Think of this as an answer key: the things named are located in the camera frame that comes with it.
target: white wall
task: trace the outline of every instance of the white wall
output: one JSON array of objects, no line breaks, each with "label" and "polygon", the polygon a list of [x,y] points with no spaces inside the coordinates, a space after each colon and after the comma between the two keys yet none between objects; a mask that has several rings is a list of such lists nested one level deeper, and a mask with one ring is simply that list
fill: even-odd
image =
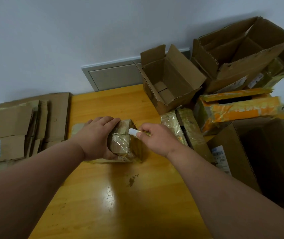
[{"label": "white wall", "polygon": [[[0,102],[92,92],[82,65],[189,47],[254,15],[284,28],[284,0],[0,0]],[[284,98],[284,80],[276,94]]]}]

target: person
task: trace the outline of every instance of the person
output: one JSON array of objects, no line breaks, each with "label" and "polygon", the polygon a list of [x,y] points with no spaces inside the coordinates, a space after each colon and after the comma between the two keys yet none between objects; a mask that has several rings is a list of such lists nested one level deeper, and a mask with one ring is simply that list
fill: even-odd
[{"label": "person", "polygon": [[[0,172],[0,238],[28,238],[82,161],[116,159],[107,137],[119,121],[89,120],[71,139]],[[138,138],[180,173],[213,238],[284,238],[284,209],[181,144],[166,126],[144,123],[139,130],[151,135],[138,132]]]}]

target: wood grain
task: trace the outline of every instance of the wood grain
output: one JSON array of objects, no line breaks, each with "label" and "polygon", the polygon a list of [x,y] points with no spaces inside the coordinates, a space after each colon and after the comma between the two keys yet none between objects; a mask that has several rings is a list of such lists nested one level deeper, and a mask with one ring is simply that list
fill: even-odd
[{"label": "wood grain", "polygon": [[[97,116],[160,123],[142,85],[73,96],[71,127]],[[141,164],[83,162],[66,179],[30,238],[211,238],[180,175],[144,149]]]}]

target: person's right hand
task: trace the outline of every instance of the person's right hand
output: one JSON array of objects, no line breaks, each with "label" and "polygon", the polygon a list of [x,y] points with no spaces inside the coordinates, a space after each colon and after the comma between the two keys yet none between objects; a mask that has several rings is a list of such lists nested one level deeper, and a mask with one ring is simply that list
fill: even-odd
[{"label": "person's right hand", "polygon": [[[165,125],[144,123],[139,127],[139,130],[142,132],[137,133],[137,138],[153,152],[163,157],[167,158],[170,152],[186,147],[177,140],[176,136]],[[151,135],[148,136],[143,131],[149,132]]]}]

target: yellow wooden tabletop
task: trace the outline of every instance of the yellow wooden tabletop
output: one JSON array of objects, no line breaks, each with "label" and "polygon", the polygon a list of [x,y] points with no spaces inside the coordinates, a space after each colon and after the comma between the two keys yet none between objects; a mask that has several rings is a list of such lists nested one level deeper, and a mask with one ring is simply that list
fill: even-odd
[{"label": "yellow wooden tabletop", "polygon": [[[160,123],[142,85],[73,96],[69,136],[97,116]],[[57,191],[31,238],[211,238],[191,194],[167,159],[83,162]]]}]

